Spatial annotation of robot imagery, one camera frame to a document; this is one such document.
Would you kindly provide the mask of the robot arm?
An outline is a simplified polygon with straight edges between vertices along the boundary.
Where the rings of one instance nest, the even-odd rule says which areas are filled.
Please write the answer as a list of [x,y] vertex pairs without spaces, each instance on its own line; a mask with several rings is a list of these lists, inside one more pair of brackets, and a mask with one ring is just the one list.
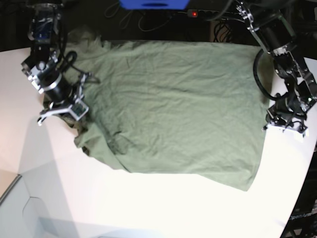
[[[234,6],[239,21],[246,24],[261,47],[253,63],[253,75],[262,94],[273,101],[266,111],[263,129],[276,127],[306,136],[305,121],[317,103],[317,82],[300,51],[295,31],[281,12],[287,4],[286,0],[228,0],[220,15],[225,15]],[[283,94],[271,95],[260,81],[258,64],[264,53],[271,56],[276,74],[284,81],[287,91]]]
[[67,31],[63,23],[61,0],[28,0],[27,8],[33,14],[28,38],[32,42],[30,55],[21,66],[22,72],[39,94],[45,105],[38,125],[51,116],[81,120],[89,111],[83,101],[83,86],[91,73],[78,70],[79,79],[68,82],[64,74],[74,67],[75,51],[66,52]]

